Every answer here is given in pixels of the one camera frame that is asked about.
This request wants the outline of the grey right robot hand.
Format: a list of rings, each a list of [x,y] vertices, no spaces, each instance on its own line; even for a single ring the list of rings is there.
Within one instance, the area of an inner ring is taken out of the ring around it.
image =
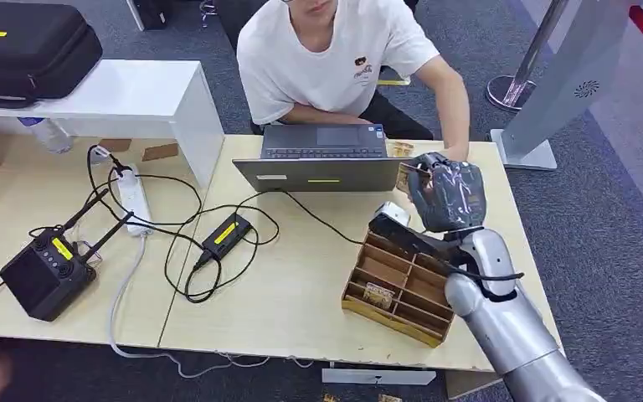
[[[469,229],[484,223],[486,195],[476,165],[427,152],[409,162],[407,184],[410,200],[429,232]]]

